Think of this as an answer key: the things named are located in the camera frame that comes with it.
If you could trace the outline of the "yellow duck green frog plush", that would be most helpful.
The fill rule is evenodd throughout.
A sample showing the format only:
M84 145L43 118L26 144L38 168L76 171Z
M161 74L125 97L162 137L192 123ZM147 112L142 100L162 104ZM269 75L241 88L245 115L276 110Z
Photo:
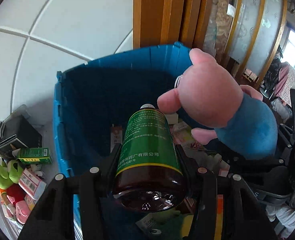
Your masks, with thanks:
M194 215L176 209L152 213L152 224L147 233L151 239L186 239Z

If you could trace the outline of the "pink white tissue pack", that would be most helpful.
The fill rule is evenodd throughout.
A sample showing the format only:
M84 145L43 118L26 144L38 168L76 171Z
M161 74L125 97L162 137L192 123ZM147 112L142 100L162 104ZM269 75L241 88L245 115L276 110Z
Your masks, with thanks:
M47 184L25 168L19 179L19 185L31 198L39 200Z

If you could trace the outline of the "striped white table cloth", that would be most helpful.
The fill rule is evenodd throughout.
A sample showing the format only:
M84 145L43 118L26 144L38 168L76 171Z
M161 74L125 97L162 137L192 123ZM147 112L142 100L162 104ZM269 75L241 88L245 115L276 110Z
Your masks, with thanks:
M21 229L13 221L4 216L0 198L0 229L8 239L18 239Z

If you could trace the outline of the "black gift box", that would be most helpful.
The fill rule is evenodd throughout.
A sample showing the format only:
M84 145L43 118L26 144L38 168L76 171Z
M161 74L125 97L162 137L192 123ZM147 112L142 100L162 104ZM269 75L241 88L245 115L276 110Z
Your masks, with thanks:
M22 148L42 147L42 135L29 123L27 106L21 105L0 122L0 157L16 159L13 152Z

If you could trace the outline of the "red long box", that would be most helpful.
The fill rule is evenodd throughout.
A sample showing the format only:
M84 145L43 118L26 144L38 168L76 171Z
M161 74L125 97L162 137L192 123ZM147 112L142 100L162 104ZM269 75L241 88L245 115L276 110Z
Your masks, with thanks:
M116 144L123 143L123 129L122 126L114 126L111 127L111 136L110 136L110 149L111 152L115 148Z

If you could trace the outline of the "brown green label bottle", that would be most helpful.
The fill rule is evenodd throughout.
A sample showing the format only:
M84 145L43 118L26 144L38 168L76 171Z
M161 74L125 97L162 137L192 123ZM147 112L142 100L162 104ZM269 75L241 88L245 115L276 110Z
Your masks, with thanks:
M165 115L151 104L129 119L113 196L128 209L160 212L185 197L185 180Z

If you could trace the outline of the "red dress pig plush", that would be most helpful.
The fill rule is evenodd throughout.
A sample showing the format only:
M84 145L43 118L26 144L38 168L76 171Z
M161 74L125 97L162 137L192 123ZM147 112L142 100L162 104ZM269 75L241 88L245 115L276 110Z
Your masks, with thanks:
M25 224L31 211L25 201L26 192L18 185L13 184L7 188L7 197L16 209L16 219L19 223Z

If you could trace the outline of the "blue plastic storage crate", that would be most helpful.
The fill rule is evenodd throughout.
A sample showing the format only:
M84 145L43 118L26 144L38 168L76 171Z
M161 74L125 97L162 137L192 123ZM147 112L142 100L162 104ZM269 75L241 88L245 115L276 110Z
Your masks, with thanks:
M60 171L74 177L101 167L112 153L112 125L122 126L124 141L130 117L145 104L158 109L157 98L190 64L189 49L177 42L110 55L58 73L53 121ZM113 192L100 201L109 239L139 239L135 218L155 213L128 209Z

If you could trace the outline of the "green medicine box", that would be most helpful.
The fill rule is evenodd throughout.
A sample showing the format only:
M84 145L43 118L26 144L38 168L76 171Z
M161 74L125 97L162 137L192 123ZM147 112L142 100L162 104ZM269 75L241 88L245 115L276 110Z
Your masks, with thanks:
M17 159L23 164L51 164L52 156L49 148L22 148Z

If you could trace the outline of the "round pink yellow pack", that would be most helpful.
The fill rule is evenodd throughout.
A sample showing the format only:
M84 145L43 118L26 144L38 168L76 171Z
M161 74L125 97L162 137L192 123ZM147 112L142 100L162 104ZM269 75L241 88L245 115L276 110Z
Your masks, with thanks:
M34 199L33 199L30 195L28 195L28 194L24 197L24 200L25 200L25 202L27 203L27 205L28 205L30 211L32 211L32 210L34 209L34 207L35 207L37 201L34 200Z

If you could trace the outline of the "green bird plush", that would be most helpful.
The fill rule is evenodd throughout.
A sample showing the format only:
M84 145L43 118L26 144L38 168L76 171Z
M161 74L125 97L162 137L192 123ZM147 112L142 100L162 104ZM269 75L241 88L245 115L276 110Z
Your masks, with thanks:
M6 190L13 184L18 184L23 174L23 167L19 161L11 160L7 164L0 164L0 189Z

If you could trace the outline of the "blue shirt pig plush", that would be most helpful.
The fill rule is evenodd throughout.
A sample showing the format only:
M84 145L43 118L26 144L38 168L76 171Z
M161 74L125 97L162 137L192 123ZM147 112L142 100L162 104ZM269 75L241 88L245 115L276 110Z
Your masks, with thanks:
M203 125L191 131L200 144L218 139L247 160L272 157L278 126L260 92L239 85L204 51L194 48L189 56L192 65L181 75L176 88L158 98L158 108L165 114L182 108Z

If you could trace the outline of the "orange dress pig plush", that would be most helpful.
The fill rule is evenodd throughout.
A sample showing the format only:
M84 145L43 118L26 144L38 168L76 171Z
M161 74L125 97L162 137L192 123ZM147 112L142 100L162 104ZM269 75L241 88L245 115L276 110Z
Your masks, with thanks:
M13 215L15 213L15 207L10 202L7 192L4 189L0 189L0 197L3 200L4 204L6 205L6 208L10 211L10 213Z

